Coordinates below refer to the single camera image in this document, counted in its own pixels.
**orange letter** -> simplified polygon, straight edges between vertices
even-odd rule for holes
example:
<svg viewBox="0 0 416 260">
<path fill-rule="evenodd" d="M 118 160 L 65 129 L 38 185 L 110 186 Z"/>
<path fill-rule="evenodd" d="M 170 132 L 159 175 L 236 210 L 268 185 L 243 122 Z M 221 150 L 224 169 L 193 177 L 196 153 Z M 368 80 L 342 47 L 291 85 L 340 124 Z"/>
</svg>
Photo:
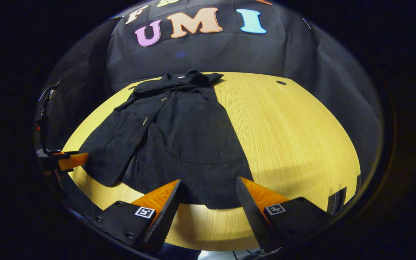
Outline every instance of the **orange letter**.
<svg viewBox="0 0 416 260">
<path fill-rule="evenodd" d="M 216 11 L 218 8 L 207 7 L 198 10 L 195 17 L 191 18 L 185 13 L 175 13 L 167 17 L 173 24 L 173 34 L 171 38 L 178 38 L 185 36 L 187 32 L 182 30 L 184 26 L 191 33 L 196 33 L 198 25 L 201 23 L 200 31 L 202 33 L 215 33 L 222 31 L 216 20 Z"/>
<path fill-rule="evenodd" d="M 265 3 L 266 5 L 272 5 L 271 3 L 266 2 L 266 1 L 264 1 L 264 0 L 256 0 L 256 1 L 261 2 L 261 3 Z"/>
</svg>

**wooden table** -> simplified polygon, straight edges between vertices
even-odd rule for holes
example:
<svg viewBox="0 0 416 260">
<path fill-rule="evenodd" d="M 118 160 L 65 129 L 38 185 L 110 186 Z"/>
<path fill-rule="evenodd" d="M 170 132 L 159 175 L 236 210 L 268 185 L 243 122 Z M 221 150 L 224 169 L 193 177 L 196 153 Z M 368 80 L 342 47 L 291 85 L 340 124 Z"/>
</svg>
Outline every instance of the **wooden table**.
<svg viewBox="0 0 416 260">
<path fill-rule="evenodd" d="M 340 123 L 314 96 L 290 79 L 219 73 L 224 77 L 214 86 L 216 95 L 227 110 L 256 183 L 289 199 L 304 196 L 324 211 L 328 197 L 340 189 L 347 188 L 345 203 L 355 194 L 360 174 L 356 151 Z M 64 150 L 78 150 L 137 84 L 125 87 L 94 110 Z M 81 167 L 69 174 L 101 209 L 143 195 L 122 183 L 103 186 Z M 242 208 L 213 210 L 191 204 L 180 204 L 166 242 L 208 251 L 259 246 Z"/>
</svg>

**black coat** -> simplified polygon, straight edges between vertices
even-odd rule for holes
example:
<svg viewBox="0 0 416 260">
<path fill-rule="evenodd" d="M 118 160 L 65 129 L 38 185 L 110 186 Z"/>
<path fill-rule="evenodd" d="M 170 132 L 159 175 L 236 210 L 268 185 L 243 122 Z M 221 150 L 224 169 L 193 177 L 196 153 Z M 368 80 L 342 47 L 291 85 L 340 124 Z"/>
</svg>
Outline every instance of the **black coat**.
<svg viewBox="0 0 416 260">
<path fill-rule="evenodd" d="M 86 172 L 105 186 L 122 181 L 144 194 L 181 179 L 182 203 L 240 206 L 236 178 L 253 178 L 210 84 L 222 76 L 191 70 L 138 84 L 79 149 L 90 156 Z"/>
</svg>

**pink letter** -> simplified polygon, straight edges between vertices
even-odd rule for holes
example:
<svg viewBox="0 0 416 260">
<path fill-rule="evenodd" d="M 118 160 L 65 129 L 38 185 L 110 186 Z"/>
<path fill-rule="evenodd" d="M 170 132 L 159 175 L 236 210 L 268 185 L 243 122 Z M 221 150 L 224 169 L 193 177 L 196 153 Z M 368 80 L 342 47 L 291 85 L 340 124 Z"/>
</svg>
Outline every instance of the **pink letter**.
<svg viewBox="0 0 416 260">
<path fill-rule="evenodd" d="M 152 44 L 156 43 L 160 40 L 160 23 L 161 20 L 157 20 L 155 22 L 150 23 L 150 26 L 153 29 L 153 37 L 150 40 L 146 38 L 146 26 L 137 29 L 134 33 L 137 35 L 137 41 L 139 42 L 140 46 L 147 47 L 151 46 Z"/>
</svg>

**blue letter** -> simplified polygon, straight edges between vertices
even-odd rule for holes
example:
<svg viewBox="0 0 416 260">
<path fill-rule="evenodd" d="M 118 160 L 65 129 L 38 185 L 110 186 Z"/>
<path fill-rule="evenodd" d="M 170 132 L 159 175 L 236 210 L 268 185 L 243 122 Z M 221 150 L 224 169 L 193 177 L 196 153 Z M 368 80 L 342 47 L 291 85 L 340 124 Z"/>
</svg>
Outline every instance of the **blue letter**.
<svg viewBox="0 0 416 260">
<path fill-rule="evenodd" d="M 240 28 L 247 33 L 267 33 L 267 31 L 261 27 L 259 23 L 259 15 L 261 14 L 257 10 L 237 9 L 237 12 L 242 15 L 244 26 Z"/>
</svg>

